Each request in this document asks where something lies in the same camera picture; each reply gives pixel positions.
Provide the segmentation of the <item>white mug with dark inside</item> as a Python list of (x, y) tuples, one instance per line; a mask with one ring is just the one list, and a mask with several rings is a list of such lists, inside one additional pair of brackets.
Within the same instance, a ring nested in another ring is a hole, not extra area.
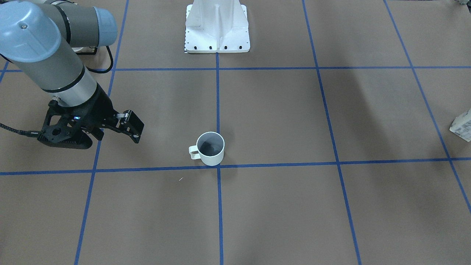
[(188, 152), (193, 160), (200, 159), (207, 166), (217, 166), (224, 158), (225, 139), (215, 131), (207, 131), (188, 148)]

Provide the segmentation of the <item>blue white milk carton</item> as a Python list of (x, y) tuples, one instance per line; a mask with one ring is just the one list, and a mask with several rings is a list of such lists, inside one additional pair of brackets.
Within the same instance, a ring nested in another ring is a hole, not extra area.
[(449, 131), (466, 142), (471, 141), (471, 109), (455, 117)]

